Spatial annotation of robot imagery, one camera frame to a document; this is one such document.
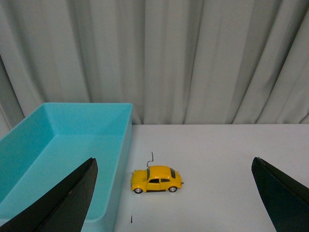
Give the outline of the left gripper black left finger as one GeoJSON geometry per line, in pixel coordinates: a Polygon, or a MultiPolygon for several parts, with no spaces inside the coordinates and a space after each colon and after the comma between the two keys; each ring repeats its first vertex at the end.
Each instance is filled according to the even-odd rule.
{"type": "Polygon", "coordinates": [[[24,211],[2,232],[80,232],[96,184],[98,165],[89,158],[24,211]]]}

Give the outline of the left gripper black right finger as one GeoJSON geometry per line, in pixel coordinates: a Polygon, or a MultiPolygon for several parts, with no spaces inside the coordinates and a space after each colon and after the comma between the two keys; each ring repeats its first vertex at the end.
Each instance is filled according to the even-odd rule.
{"type": "Polygon", "coordinates": [[[309,188],[255,157],[252,174],[264,207],[278,232],[309,230],[309,188]]]}

